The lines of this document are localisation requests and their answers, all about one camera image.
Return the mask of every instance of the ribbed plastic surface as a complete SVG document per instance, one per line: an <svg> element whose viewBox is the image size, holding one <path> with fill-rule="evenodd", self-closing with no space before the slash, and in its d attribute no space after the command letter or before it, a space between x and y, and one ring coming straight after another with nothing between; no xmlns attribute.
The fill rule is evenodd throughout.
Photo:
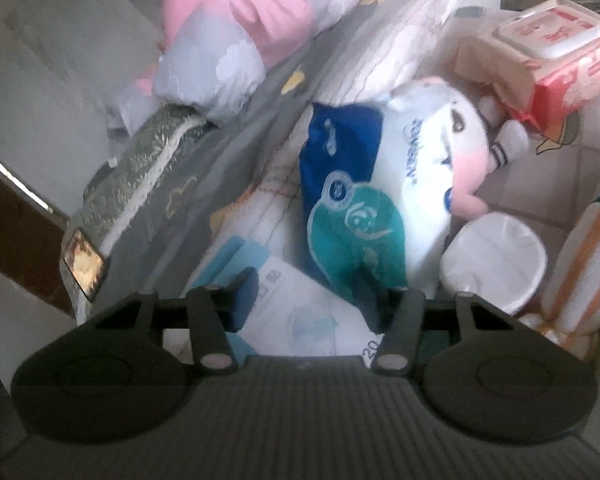
<svg viewBox="0 0 600 480"><path fill-rule="evenodd" d="M253 358L203 382L181 412L106 446L30 439L6 479L591 480L600 457L577 437L531 447L447 426L405 380L357 358Z"/></svg>

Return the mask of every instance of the wet wipes lid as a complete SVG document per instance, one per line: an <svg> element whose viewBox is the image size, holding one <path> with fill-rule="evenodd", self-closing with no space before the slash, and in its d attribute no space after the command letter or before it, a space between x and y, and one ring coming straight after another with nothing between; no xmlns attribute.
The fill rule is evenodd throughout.
<svg viewBox="0 0 600 480"><path fill-rule="evenodd" d="M496 36L535 59L555 59L600 38L600 21L563 4L504 25Z"/></svg>

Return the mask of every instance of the orange striped cloth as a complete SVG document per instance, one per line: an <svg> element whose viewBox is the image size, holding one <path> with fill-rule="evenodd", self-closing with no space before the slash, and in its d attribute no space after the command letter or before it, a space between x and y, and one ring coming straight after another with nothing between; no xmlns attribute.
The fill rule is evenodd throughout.
<svg viewBox="0 0 600 480"><path fill-rule="evenodd" d="M539 315L521 321L573 353L592 351L600 330L600 203L569 234L540 303Z"/></svg>

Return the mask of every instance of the red and white package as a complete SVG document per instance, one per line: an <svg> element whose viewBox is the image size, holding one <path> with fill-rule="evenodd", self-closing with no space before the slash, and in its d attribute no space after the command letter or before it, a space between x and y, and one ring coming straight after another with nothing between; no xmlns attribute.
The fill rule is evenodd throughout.
<svg viewBox="0 0 600 480"><path fill-rule="evenodd" d="M550 126L600 94L600 16L548 0L464 38L456 72L492 85L512 117L551 136Z"/></svg>

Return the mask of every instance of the floor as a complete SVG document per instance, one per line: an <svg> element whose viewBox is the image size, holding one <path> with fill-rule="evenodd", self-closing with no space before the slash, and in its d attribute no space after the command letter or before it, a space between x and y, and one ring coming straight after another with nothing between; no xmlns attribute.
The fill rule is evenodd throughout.
<svg viewBox="0 0 600 480"><path fill-rule="evenodd" d="M493 209L525 221L544 242L551 268L579 215L595 198L600 135L585 133L572 146L536 155L540 142L533 140L523 158L488 176L477 194ZM598 400L584 438L600 452L600 343L594 366Z"/></svg>
<svg viewBox="0 0 600 480"><path fill-rule="evenodd" d="M160 0L0 0L0 160L67 215L108 159L106 99L155 62Z"/></svg>
<svg viewBox="0 0 600 480"><path fill-rule="evenodd" d="M7 390L18 366L75 321L0 273L0 459L25 436Z"/></svg>

